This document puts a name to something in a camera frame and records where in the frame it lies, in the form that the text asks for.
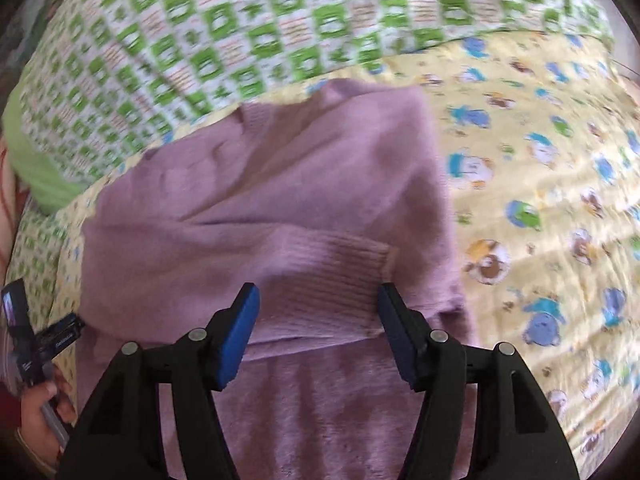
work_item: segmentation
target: yellow fabric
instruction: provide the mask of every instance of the yellow fabric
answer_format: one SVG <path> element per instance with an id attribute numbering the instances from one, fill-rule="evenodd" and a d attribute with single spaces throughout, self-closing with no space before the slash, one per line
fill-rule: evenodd
<path id="1" fill-rule="evenodd" d="M 262 100 L 303 100 L 335 77 L 423 86 L 450 170 L 462 280 L 482 345 L 516 345 L 586 478 L 622 434 L 640 393 L 636 106 L 597 40 L 532 32 L 485 40 L 485 57 L 455 41 L 387 58 L 377 75 L 347 68 Z M 183 127 L 175 139 L 231 110 Z M 98 193 L 139 160 L 58 213 L 69 238 L 51 319 L 78 307 L 80 228 Z M 73 372 L 71 353 L 62 367 Z"/>

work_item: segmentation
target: human hand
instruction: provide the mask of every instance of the human hand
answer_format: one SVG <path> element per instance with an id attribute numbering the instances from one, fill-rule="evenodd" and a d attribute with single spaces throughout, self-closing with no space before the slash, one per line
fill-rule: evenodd
<path id="1" fill-rule="evenodd" d="M 76 420 L 76 410 L 69 400 L 71 386 L 57 366 L 54 366 L 53 373 L 53 381 L 29 388 L 22 394 L 20 400 L 22 412 L 20 435 L 31 451 L 50 466 L 56 465 L 60 444 L 55 434 L 49 429 L 40 408 L 60 393 L 58 414 L 64 422 L 72 423 Z"/>

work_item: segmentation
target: bolt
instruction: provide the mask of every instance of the bolt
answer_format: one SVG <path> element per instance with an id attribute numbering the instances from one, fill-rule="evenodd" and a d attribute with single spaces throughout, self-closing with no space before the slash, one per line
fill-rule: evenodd
<path id="1" fill-rule="evenodd" d="M 447 334 L 444 330 L 432 330 L 430 335 L 431 339 L 433 339 L 436 343 L 444 343 L 449 339 L 449 334 Z"/>
<path id="2" fill-rule="evenodd" d="M 516 353 L 515 346 L 513 346 L 511 343 L 507 343 L 506 341 L 503 341 L 498 345 L 498 350 L 501 354 L 504 355 L 513 355 Z"/>
<path id="3" fill-rule="evenodd" d="M 192 341 L 202 341 L 207 336 L 207 331 L 203 328 L 194 328 L 189 332 L 189 339 Z"/>
<path id="4" fill-rule="evenodd" d="M 133 355 L 138 351 L 138 343 L 136 343 L 135 341 L 124 343 L 121 350 L 124 355 Z"/>

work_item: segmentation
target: folded sweater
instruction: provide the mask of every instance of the folded sweater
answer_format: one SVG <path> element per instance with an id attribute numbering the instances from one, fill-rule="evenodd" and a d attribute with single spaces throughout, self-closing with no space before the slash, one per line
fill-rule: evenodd
<path id="1" fill-rule="evenodd" d="M 81 402 L 123 341 L 172 343 L 254 282 L 245 362 L 216 396 L 241 477 L 397 475 L 421 399 L 380 337 L 378 284 L 472 337 L 434 137 L 419 88 L 333 80 L 145 153 L 83 227 Z M 163 432 L 180 476 L 170 416 Z"/>

